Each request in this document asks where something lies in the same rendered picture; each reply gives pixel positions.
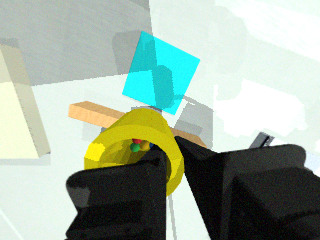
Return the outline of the red marble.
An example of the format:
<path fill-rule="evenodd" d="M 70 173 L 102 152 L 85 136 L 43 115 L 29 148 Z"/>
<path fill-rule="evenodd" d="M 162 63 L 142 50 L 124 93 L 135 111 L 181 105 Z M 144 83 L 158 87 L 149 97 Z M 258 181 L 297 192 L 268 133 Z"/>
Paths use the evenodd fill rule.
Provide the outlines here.
<path fill-rule="evenodd" d="M 133 141 L 135 144 L 138 144 L 138 143 L 140 143 L 142 140 L 141 140 L 141 139 L 132 139 L 132 141 Z"/>

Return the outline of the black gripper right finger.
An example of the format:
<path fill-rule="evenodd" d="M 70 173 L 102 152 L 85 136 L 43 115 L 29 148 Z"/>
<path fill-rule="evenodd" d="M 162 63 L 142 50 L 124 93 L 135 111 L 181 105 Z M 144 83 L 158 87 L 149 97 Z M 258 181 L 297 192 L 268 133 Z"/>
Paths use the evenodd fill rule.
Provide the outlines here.
<path fill-rule="evenodd" d="M 233 179 L 238 174 L 303 168 L 306 150 L 295 144 L 215 152 L 174 137 L 184 158 L 184 174 L 211 240 L 225 240 L 230 223 Z"/>

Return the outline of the yellow marble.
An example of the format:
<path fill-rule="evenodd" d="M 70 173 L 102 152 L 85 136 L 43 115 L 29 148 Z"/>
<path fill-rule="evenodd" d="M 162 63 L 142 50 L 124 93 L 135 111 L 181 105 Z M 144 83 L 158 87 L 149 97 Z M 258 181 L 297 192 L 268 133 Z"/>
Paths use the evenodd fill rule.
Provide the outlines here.
<path fill-rule="evenodd" d="M 139 146 L 141 149 L 146 150 L 149 147 L 149 142 L 147 140 L 142 140 L 140 142 Z"/>

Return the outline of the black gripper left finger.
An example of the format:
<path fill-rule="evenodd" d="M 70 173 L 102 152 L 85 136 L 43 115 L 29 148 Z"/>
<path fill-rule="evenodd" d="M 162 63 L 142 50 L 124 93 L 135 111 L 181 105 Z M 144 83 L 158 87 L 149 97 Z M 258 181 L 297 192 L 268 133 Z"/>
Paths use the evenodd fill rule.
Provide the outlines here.
<path fill-rule="evenodd" d="M 136 163 L 80 170 L 66 190 L 79 212 L 83 206 L 143 201 L 155 240 L 166 240 L 167 158 L 156 144 Z"/>

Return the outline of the light wooden plank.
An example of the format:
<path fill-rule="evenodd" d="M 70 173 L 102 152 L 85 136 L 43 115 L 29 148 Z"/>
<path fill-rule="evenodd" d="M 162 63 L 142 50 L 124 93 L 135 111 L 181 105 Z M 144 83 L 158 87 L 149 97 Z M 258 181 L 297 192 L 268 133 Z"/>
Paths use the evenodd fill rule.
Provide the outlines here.
<path fill-rule="evenodd" d="M 108 128 L 119 118 L 124 112 L 120 112 L 102 105 L 98 105 L 89 101 L 69 104 L 68 117 L 84 121 L 90 124 Z M 207 148 L 204 142 L 196 135 L 189 134 L 174 128 L 171 128 L 173 136 L 180 136 L 202 147 Z"/>

